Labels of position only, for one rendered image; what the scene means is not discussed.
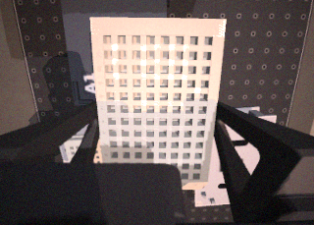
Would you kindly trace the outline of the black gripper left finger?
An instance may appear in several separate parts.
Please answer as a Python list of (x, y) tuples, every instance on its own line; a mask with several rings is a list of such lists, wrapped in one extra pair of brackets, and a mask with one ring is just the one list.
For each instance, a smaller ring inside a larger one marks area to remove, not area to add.
[(70, 162), (93, 162), (100, 130), (96, 100), (71, 112), (0, 136), (0, 159), (55, 162), (58, 147), (88, 124)]

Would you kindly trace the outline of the dark grey perforated base plate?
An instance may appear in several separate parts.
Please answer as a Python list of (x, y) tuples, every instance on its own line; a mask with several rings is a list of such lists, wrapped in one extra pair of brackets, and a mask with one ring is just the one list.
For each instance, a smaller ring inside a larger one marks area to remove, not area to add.
[[(61, 0), (12, 0), (38, 122), (75, 106)], [(259, 106), (287, 127), (314, 0), (170, 0), (167, 18), (226, 20), (218, 101)], [(232, 223), (229, 204), (194, 205), (185, 223)]]

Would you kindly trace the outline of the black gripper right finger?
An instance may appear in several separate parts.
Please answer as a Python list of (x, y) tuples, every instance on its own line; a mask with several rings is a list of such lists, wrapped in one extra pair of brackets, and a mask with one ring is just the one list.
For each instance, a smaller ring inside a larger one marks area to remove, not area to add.
[[(258, 150), (252, 174), (225, 124)], [(218, 101), (214, 140), (234, 222), (254, 222), (274, 197), (314, 195), (314, 136)]]

